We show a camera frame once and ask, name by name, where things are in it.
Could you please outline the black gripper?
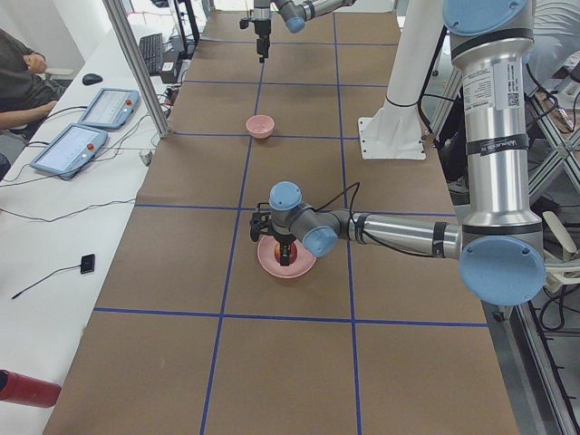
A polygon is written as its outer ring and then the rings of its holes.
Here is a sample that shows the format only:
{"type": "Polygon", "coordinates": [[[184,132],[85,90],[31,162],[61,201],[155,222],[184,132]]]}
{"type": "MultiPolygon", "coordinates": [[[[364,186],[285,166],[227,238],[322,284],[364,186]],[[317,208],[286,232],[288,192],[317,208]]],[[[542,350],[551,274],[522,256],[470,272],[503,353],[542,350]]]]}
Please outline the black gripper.
{"type": "Polygon", "coordinates": [[[278,262],[280,266],[290,266],[292,264],[292,244],[295,242],[295,237],[290,233],[276,231],[274,238],[280,244],[278,248],[278,262]]]}
{"type": "Polygon", "coordinates": [[[271,20],[254,19],[255,33],[258,37],[256,40],[256,52],[258,54],[258,61],[264,63],[269,57],[269,37],[271,34],[271,20]]]}

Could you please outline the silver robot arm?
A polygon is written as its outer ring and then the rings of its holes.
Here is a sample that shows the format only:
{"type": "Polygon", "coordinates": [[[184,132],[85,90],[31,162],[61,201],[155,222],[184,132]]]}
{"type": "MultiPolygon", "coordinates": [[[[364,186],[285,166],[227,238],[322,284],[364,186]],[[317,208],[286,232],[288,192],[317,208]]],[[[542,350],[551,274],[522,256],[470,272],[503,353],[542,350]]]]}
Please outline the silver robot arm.
{"type": "Polygon", "coordinates": [[[240,20],[239,27],[245,29],[249,24],[254,25],[258,61],[264,63],[269,57],[273,14],[271,4],[275,5],[275,9],[282,17],[288,31],[291,34],[296,34],[305,28],[306,22],[330,14],[339,8],[350,7],[355,3],[355,0],[303,1],[300,4],[290,0],[255,0],[248,16],[240,20]]]}
{"type": "Polygon", "coordinates": [[[469,177],[469,202],[454,207],[453,222],[315,208],[296,184],[281,181],[270,190],[269,211],[253,216],[252,238],[273,237],[283,266],[294,242],[321,257],[341,239],[454,258],[480,300],[510,307],[533,299],[546,281],[542,223],[529,202],[522,83],[534,7],[531,1],[410,2],[384,104],[359,119],[366,159],[420,158],[421,97],[440,46],[449,42],[463,96],[469,177]]]}

